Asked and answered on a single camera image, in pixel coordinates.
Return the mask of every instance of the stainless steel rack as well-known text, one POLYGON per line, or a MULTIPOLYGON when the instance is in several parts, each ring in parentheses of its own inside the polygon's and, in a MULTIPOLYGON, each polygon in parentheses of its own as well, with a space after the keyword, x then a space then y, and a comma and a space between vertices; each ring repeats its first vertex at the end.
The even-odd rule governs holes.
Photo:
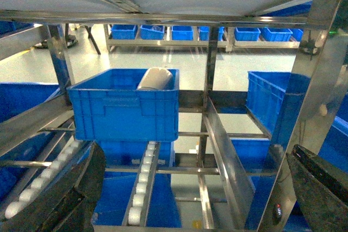
MULTIPOLYGON (((212 210, 210 208, 209 193, 204 182, 204 175, 219 174, 226 194, 226 202, 229 206, 233 227, 230 231, 282 231, 291 210, 296 202, 292 185, 291 174, 285 159, 295 144, 318 153, 327 132, 334 120, 340 103, 348 89, 348 71, 346 64, 346 48, 348 45, 348 34, 342 17, 346 14, 348 0, 313 0, 309 14, 306 17, 255 17, 247 14, 239 15, 199 15, 195 14, 161 14, 152 12, 144 14, 141 4, 134 0, 93 0, 107 3, 113 6, 115 12, 83 12, 83 11, 59 11, 45 10, 39 8, 18 11, 0 11, 0 20, 31 21, 39 23, 119 23, 119 24, 185 24, 191 26, 211 26, 206 64, 206 76, 204 79, 204 90, 181 90, 179 94, 180 112, 202 113, 201 131, 199 133, 181 133, 183 136, 200 137, 198 155, 178 154, 177 167, 161 168, 158 173, 185 173, 197 174, 200 185, 200 202, 203 209, 204 227, 214 229, 212 210), (274 169, 264 167, 260 174, 263 177, 272 177, 274 184, 268 196, 260 195, 257 188, 254 192, 248 180, 248 175, 231 143, 230 137, 235 134, 227 134, 219 119, 218 113, 222 108, 233 107, 245 109, 246 93, 214 91, 214 74, 216 54, 218 52, 218 27, 276 27, 276 28, 304 28, 302 41, 296 54, 292 74, 300 74, 310 79, 310 83, 304 86, 305 98, 298 114, 293 115, 288 103, 283 103, 280 109, 282 117, 277 120, 277 135, 268 133, 249 111, 247 114, 255 121, 264 132, 264 136, 271 141, 268 156, 264 166, 269 166, 272 161, 274 169), (283 128, 284 119, 292 115, 297 118, 296 124, 291 129, 283 128), (209 137, 214 155, 206 154, 207 138, 209 137), (257 202, 264 202, 264 207, 255 208, 257 202), (282 206, 282 217, 274 221, 274 206, 282 206)), ((67 121, 73 117, 71 104, 66 95, 66 87, 74 82, 70 67, 69 57, 66 54, 66 46, 60 26, 42 26, 37 30, 39 37, 32 37, 32 41, 41 41, 48 38, 48 45, 52 56, 55 71, 62 95, 46 103, 26 111, 13 119, 0 124, 0 156, 18 146, 22 141, 36 135, 40 131, 53 131, 55 136, 52 140, 56 146, 62 142, 62 138, 71 136, 73 130, 67 125, 67 121)), ((232 42, 236 47, 241 44, 232 42)), ((15 49, 12 43, 0 39, 0 50, 10 50, 2 53, 3 59, 23 49, 23 45, 15 49)), ((290 78, 289 86, 295 84, 290 78)), ((49 162, 39 162, 33 165, 31 162, 6 162, 7 166, 22 165, 25 167, 46 166, 49 162)), ((109 171, 137 171, 126 166, 114 166, 109 171)), ((144 227, 99 227, 96 231, 167 231, 164 228, 144 227)))

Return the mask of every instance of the metal post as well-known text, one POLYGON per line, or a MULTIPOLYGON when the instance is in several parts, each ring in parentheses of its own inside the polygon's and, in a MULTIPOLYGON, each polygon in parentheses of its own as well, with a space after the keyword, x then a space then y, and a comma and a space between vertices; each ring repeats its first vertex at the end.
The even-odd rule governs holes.
POLYGON ((274 166, 278 172, 271 179, 260 178, 248 216, 249 228, 256 229, 260 221, 258 231, 283 230, 296 202, 286 154, 296 143, 319 152, 347 91, 348 73, 344 63, 348 38, 340 28, 335 28, 335 34, 330 33, 342 1, 313 0, 307 20, 309 28, 320 24, 326 29, 304 31, 264 163, 263 171, 274 166), (293 100, 295 95, 298 106, 293 100), (279 219, 274 215, 277 204, 282 209, 279 219), (262 214, 258 210, 264 205, 262 214))
MULTIPOLYGON (((209 31, 206 77, 205 77, 204 90, 203 90, 203 113, 207 108, 209 91, 213 90, 216 55, 218 54, 218 40, 219 40, 219 28, 211 27, 209 31)), ((201 122, 201 132, 202 133, 207 132, 207 127, 204 123, 203 115, 202 115, 202 122, 201 122)), ((206 147, 207 147, 207 137, 206 136, 200 137, 200 145, 198 148, 198 156, 197 156, 198 166, 203 166, 204 164, 204 155, 206 153, 206 147)))
POLYGON ((47 26, 50 38, 47 40, 49 52, 52 57, 59 87, 62 92, 75 83, 69 56, 67 55, 66 42, 61 25, 47 26))

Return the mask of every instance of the conveyor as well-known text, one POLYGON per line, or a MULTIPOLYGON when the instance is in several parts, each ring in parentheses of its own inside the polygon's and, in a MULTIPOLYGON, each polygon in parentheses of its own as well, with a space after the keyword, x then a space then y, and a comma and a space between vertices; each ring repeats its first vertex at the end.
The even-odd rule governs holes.
MULTIPOLYGON (((204 90, 181 90, 179 97, 180 112, 202 113, 201 131, 181 132, 182 136, 200 137, 198 155, 178 154, 177 166, 158 167, 157 173, 196 174, 200 184, 200 201, 203 210, 205 229, 214 229, 214 219, 209 193, 204 182, 205 175, 221 177, 226 194, 229 215, 233 221, 230 231, 282 231, 296 202, 293 179, 286 161, 286 154, 296 144, 317 154, 334 120, 340 103, 348 89, 346 49, 346 7, 348 0, 313 0, 306 16, 263 17, 273 7, 283 7, 287 3, 304 3, 304 0, 2 0, 0 20, 42 23, 44 26, 31 29, 35 34, 22 32, 9 36, 18 43, 17 49, 8 44, 7 37, 0 39, 0 58, 12 55, 31 46, 33 42, 48 39, 48 46, 54 69, 57 73, 61 95, 32 110, 26 111, 11 120, 0 124, 0 156, 18 146, 22 141, 40 131, 54 132, 50 146, 56 146, 61 139, 71 136, 73 117, 71 104, 66 95, 67 86, 74 83, 63 32, 59 23, 102 23, 102 24, 174 24, 190 26, 210 26, 210 36, 204 79, 204 90), (218 27, 275 27, 303 28, 304 34, 296 54, 292 74, 301 74, 310 79, 305 87, 305 98, 301 110, 296 113, 295 125, 288 126, 287 117, 294 116, 291 104, 283 102, 276 124, 276 131, 270 135, 256 122, 264 137, 271 141, 264 168, 260 173, 259 186, 264 180, 272 180, 267 194, 258 187, 254 191, 248 179, 255 173, 247 173, 231 143, 230 137, 240 134, 227 134, 218 113, 246 113, 245 92, 215 91, 214 74, 218 43, 218 27), (319 108, 330 104, 323 113, 319 108), (214 155, 206 154, 209 137, 214 155), (281 217, 275 211, 281 210, 281 217)), ((289 86, 294 84, 290 78, 289 86)), ((249 111, 247 114, 257 121, 249 111)), ((30 168, 48 165, 44 155, 36 163, 6 162, 30 168)), ((127 166, 113 166, 108 171, 137 172, 127 166)), ((1 210, 12 201, 6 199, 1 210)), ((163 228, 144 227, 98 227, 95 231, 166 231, 163 228)))

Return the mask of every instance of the metal shelf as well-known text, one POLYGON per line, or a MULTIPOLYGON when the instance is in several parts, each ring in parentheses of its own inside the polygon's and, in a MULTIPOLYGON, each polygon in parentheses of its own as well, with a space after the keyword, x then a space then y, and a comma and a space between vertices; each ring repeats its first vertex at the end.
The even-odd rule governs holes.
POLYGON ((6 34, 0 38, 0 61, 46 39, 48 33, 45 26, 35 26, 6 34))

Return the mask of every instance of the plastic bin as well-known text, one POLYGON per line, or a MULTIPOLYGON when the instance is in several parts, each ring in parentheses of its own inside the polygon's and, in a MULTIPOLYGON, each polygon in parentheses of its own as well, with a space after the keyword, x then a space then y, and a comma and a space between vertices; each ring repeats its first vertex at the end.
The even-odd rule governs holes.
POLYGON ((0 35, 14 31, 15 28, 12 22, 0 21, 0 35))
MULTIPOLYGON (((257 119, 273 133, 283 100, 296 115, 300 109, 309 78, 288 72, 249 72, 249 87, 246 107, 257 119), (288 86, 290 76, 294 77, 294 85, 288 86)), ((289 126, 295 123, 293 116, 283 119, 289 126)))
POLYGON ((22 22, 13 22, 13 27, 14 30, 20 30, 23 28, 29 28, 32 27, 34 24, 29 24, 29 23, 22 23, 22 22))
POLYGON ((43 103, 58 84, 0 83, 0 123, 43 103))
MULTIPOLYGON (((219 28, 219 41, 222 41, 224 27, 219 28)), ((208 41, 209 40, 209 27, 198 27, 198 31, 200 32, 200 40, 208 41)))
POLYGON ((161 141, 178 138, 179 70, 166 90, 136 90, 146 69, 109 69, 68 88, 76 138, 161 141))
POLYGON ((261 34, 266 41, 287 42, 293 32, 288 28, 261 28, 261 34))
POLYGON ((296 41, 301 42, 303 30, 302 29, 292 29, 293 37, 296 39, 296 41))
MULTIPOLYGON (((134 175, 104 179, 101 199, 92 218, 93 224, 122 224, 134 182, 134 175)), ((156 174, 152 195, 147 226, 180 228, 178 208, 166 175, 156 174)))
POLYGON ((190 26, 173 26, 172 39, 173 40, 193 40, 194 39, 194 29, 190 26))
POLYGON ((111 28, 113 39, 130 40, 135 39, 138 26, 133 24, 115 24, 111 28))
POLYGON ((145 40, 162 40, 164 36, 164 26, 152 26, 143 24, 140 27, 140 37, 145 40))
MULTIPOLYGON (((100 141, 107 159, 107 165, 139 165, 147 142, 100 141)), ((159 166, 173 166, 173 142, 162 142, 159 151, 159 166)))
POLYGON ((257 41, 261 31, 258 28, 236 27, 234 29, 234 38, 237 41, 257 41))

